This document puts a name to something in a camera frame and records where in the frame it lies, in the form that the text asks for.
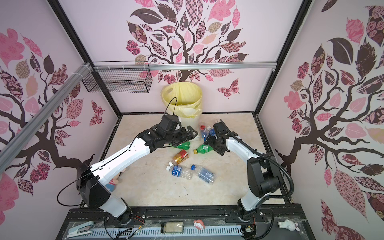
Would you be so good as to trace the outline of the green soda bottle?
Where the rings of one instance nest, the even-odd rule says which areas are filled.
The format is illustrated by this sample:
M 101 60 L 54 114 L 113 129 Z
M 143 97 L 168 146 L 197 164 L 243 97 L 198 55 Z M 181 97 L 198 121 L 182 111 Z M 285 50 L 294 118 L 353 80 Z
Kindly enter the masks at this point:
M 182 149 L 182 150 L 189 150 L 190 146 L 191 146 L 190 142 L 184 142 L 184 143 L 181 143 L 181 144 L 179 144 L 177 146 L 174 146 L 174 148 Z
M 194 149 L 194 154 L 206 154 L 213 150 L 211 146 L 200 145 L 197 149 Z

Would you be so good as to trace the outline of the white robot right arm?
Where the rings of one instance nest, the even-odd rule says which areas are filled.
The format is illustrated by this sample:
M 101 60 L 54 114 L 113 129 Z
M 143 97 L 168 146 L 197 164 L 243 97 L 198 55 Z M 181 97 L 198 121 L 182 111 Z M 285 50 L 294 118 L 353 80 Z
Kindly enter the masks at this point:
M 223 121 L 215 123 L 213 128 L 215 135 L 208 136 L 205 144 L 220 156 L 227 152 L 234 153 L 247 165 L 248 191 L 238 201 L 241 212 L 254 211 L 270 199 L 287 197 L 283 193 L 275 194 L 284 186 L 284 178 L 282 167 L 272 157 L 249 146 Z

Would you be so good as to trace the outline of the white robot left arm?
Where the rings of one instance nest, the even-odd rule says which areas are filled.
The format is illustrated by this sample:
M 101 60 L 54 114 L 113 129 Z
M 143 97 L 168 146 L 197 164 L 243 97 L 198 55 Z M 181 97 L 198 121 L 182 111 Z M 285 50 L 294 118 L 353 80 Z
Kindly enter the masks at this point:
M 122 170 L 155 150 L 176 147 L 197 135 L 198 132 L 191 126 L 182 127 L 178 116 L 165 114 L 159 124 L 140 132 L 130 144 L 109 158 L 90 167 L 79 167 L 77 190 L 89 209 L 101 209 L 125 224 L 130 221 L 133 211 L 106 185 Z

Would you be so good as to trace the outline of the white bin with yellow bag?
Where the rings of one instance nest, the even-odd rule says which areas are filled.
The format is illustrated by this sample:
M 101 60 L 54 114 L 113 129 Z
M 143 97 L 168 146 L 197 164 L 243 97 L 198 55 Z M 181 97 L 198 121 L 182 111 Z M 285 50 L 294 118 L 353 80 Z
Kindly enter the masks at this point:
M 179 117 L 183 127 L 199 129 L 203 113 L 203 90 L 190 82 L 177 82 L 163 88 L 161 98 L 168 114 Z

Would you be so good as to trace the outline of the red yellow label bottle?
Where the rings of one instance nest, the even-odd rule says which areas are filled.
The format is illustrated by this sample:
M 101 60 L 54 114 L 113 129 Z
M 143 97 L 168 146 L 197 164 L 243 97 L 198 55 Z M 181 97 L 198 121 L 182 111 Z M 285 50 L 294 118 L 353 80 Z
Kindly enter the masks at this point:
M 171 163 L 173 165 L 179 165 L 180 163 L 184 162 L 189 158 L 189 154 L 186 150 L 181 150 L 179 153 L 177 153 L 175 156 L 173 156 Z

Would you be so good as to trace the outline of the blue label bottle white cap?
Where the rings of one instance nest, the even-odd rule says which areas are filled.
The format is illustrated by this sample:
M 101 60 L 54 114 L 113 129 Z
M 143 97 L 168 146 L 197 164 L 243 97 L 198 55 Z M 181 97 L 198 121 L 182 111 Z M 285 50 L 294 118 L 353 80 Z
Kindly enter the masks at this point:
M 187 180 L 191 180 L 193 177 L 192 170 L 179 165 L 172 165 L 172 166 L 168 165 L 166 167 L 166 170 L 170 172 L 172 176 L 177 178 L 184 178 Z

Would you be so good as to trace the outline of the striped plush doll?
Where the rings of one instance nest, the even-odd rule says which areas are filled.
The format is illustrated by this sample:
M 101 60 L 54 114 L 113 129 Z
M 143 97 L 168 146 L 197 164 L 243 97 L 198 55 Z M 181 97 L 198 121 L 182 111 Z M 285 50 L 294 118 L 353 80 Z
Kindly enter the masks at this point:
M 106 185 L 106 188 L 112 193 L 117 185 L 119 184 L 119 177 L 121 176 L 122 173 L 124 173 L 126 171 L 126 169 L 123 169 L 122 171 L 120 171 L 116 176 L 114 176 L 110 181 L 109 183 Z

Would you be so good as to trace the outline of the pink white small toy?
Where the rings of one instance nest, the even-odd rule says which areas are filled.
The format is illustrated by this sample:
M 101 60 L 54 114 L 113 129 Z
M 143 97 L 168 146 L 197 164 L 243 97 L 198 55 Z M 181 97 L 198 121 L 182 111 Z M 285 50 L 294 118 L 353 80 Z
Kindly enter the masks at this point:
M 206 228 L 205 224 L 202 220 L 195 220 L 194 221 L 194 227 L 198 230 L 204 230 Z

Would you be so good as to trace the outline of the beige rectangular box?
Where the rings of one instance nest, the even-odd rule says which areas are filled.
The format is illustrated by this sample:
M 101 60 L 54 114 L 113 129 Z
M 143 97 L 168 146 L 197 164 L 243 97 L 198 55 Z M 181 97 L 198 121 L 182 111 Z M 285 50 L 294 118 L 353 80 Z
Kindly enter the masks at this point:
M 165 222 L 161 225 L 162 234 L 175 234 L 182 233 L 184 231 L 183 222 Z

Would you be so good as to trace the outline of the white plush toy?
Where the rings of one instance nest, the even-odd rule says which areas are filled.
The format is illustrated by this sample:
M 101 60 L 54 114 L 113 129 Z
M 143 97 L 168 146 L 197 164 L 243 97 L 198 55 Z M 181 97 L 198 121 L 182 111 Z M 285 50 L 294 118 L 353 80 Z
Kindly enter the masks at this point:
M 299 229 L 299 224 L 292 221 L 292 220 L 285 220 L 285 221 L 281 221 L 281 222 L 278 222 L 278 226 L 280 229 L 287 229 L 291 232 L 293 231 L 300 231 Z

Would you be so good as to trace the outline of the white stapler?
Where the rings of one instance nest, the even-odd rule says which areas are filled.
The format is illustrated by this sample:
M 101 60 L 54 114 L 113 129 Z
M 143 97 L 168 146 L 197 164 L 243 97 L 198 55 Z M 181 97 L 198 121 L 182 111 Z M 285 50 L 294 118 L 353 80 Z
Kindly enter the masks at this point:
M 93 221 L 89 221 L 78 226 L 72 227 L 68 230 L 67 238 L 75 238 L 83 235 L 91 234 L 92 226 L 94 225 Z

